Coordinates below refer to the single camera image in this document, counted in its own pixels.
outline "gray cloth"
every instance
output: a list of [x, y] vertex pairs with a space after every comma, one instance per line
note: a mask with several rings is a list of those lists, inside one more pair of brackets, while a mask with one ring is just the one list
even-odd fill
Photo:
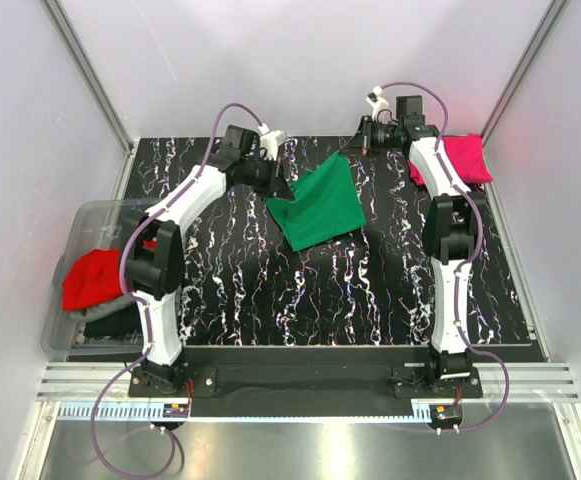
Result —
[[135, 303], [131, 298], [122, 295], [110, 300], [109, 302], [104, 302], [95, 307], [86, 308], [85, 310], [78, 310], [76, 312], [70, 312], [70, 319], [75, 322], [89, 323], [96, 320], [101, 320], [108, 315], [123, 310]]

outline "red cloth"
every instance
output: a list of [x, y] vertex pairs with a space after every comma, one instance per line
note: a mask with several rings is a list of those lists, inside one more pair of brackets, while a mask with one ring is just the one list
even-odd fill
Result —
[[120, 296], [119, 249], [91, 251], [76, 261], [63, 281], [63, 309], [67, 312]]
[[[490, 183], [492, 175], [483, 163], [483, 142], [476, 133], [463, 137], [443, 137], [443, 146], [450, 163], [465, 183]], [[408, 160], [410, 178], [423, 185], [423, 177], [417, 167]]]

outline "clear plastic container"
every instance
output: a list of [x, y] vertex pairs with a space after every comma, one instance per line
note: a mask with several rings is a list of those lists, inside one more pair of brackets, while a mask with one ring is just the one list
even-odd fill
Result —
[[121, 225], [119, 219], [132, 210], [145, 210], [157, 202], [154, 199], [111, 200], [91, 202], [79, 209], [75, 216], [65, 253], [57, 262], [52, 278], [52, 300], [41, 335], [41, 348], [50, 361], [63, 361], [66, 356], [110, 355], [141, 351], [140, 334], [123, 340], [91, 339], [83, 335], [84, 323], [72, 320], [61, 308], [63, 281], [72, 265], [95, 248], [119, 247]]

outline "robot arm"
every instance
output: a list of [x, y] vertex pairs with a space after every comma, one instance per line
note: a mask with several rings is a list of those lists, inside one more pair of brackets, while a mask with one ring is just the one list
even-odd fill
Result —
[[[381, 95], [381, 88], [376, 87], [366, 99], [373, 114], [363, 117], [359, 125], [362, 155], [367, 156], [372, 150], [400, 149], [421, 172], [432, 197], [423, 230], [423, 248], [431, 257], [436, 311], [425, 377], [431, 384], [469, 377], [472, 363], [457, 327], [467, 337], [468, 279], [472, 265], [466, 260], [475, 248], [477, 225], [470, 206], [457, 189], [470, 195], [479, 208], [485, 204], [485, 198], [471, 192], [457, 175], [443, 141], [437, 139], [439, 131], [425, 124], [421, 96], [398, 97], [397, 122], [385, 124], [377, 121], [378, 112], [387, 105]], [[455, 281], [459, 282], [458, 297]], [[457, 303], [460, 325], [455, 325]]]
[[176, 297], [183, 283], [188, 227], [235, 184], [249, 185], [266, 197], [294, 198], [278, 158], [285, 132], [269, 131], [265, 125], [260, 131], [261, 137], [229, 126], [206, 165], [195, 166], [181, 185], [146, 212], [134, 212], [122, 220], [121, 243], [125, 247], [148, 216], [162, 211], [138, 237], [125, 266], [128, 287], [147, 306], [139, 309], [144, 342], [148, 341], [146, 310], [152, 330], [150, 352], [138, 375], [143, 373], [162, 387], [178, 389], [182, 383], [183, 372], [178, 366], [182, 362], [177, 362], [183, 347], [177, 332]]

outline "white wall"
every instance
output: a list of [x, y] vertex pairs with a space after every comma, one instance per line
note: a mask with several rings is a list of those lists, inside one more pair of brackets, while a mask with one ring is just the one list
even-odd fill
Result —
[[486, 149], [548, 347], [581, 397], [581, 0]]
[[122, 153], [38, 0], [0, 1], [0, 479], [46, 360], [50, 280], [78, 207]]
[[549, 0], [62, 4], [129, 134], [149, 137], [207, 135], [230, 101], [294, 135], [352, 134], [393, 80], [438, 91], [450, 132], [481, 132]]

